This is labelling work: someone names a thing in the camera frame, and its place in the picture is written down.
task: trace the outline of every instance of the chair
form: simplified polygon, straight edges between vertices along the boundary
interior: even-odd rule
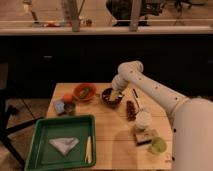
[[[8,76],[8,64],[0,64],[0,141],[2,144],[10,151],[10,153],[15,157],[15,159],[21,164],[22,167],[25,165],[25,161],[11,144],[11,140],[8,135],[15,133],[21,129],[24,129],[32,124],[34,124],[40,118],[33,118],[32,120],[7,128],[8,120],[11,114],[17,112],[17,109],[12,105],[6,108],[6,100],[11,97],[12,90],[7,88],[7,76]]]
[[[107,0],[106,8],[118,22],[114,26],[129,26],[131,18],[131,0]],[[158,16],[162,13],[161,0],[142,0],[140,16],[148,19],[148,14]],[[140,26],[146,26],[147,21],[139,21]]]

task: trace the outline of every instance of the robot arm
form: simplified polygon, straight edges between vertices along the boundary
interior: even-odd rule
[[[140,61],[122,63],[118,67],[118,75],[112,81],[114,90],[123,91],[128,82],[142,89],[158,102],[168,114],[187,97],[156,82],[142,74],[143,64]]]
[[[142,74],[140,61],[122,63],[112,88],[123,91],[128,82],[142,89],[174,118],[172,171],[212,171],[213,103],[190,99]]]

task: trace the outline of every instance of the cabinet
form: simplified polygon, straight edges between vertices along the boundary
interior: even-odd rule
[[[213,35],[1,36],[0,61],[24,97],[50,97],[57,82],[111,82],[120,63],[186,95],[213,95]]]

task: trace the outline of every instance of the table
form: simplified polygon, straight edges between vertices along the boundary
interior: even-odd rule
[[[72,92],[79,83],[58,83],[51,99],[47,118],[58,117],[53,101],[61,99],[65,93]],[[76,102],[76,115],[92,114],[95,116],[96,164],[87,168],[92,170],[168,170],[171,169],[172,131],[165,111],[144,92],[129,84],[125,95],[116,109],[107,107],[100,99],[103,90],[110,83],[94,83],[97,94],[89,102]],[[153,123],[150,129],[156,129],[159,136],[167,142],[166,152],[159,156],[148,152],[149,144],[136,146],[132,135],[134,121],[126,118],[126,101],[132,100],[132,89],[135,88],[144,107],[151,112]]]

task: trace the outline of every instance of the folded napkin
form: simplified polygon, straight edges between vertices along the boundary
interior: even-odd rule
[[[49,143],[64,156],[67,155],[69,151],[78,144],[78,142],[79,140],[76,137],[55,138],[49,140]]]

